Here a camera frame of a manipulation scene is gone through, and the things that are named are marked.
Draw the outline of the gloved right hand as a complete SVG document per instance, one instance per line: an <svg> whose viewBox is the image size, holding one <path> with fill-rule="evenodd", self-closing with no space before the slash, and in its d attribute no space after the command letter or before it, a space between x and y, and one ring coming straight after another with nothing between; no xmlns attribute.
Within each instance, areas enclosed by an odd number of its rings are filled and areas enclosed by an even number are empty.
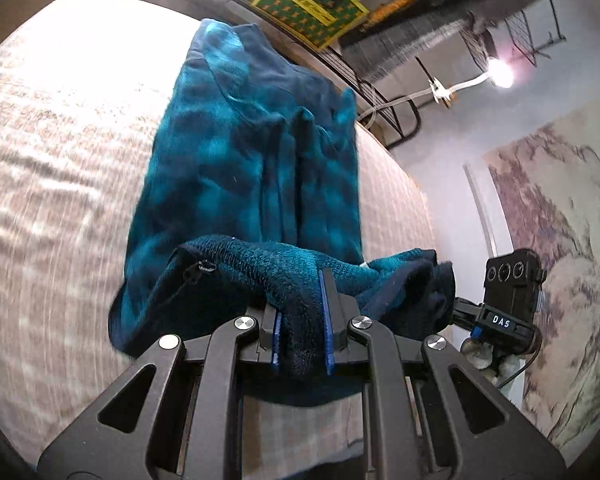
<svg viewBox="0 0 600 480"><path fill-rule="evenodd" d="M512 384L527 366L520 356L510 356L492 344L466 338L460 346L460 354L496 388Z"/></svg>

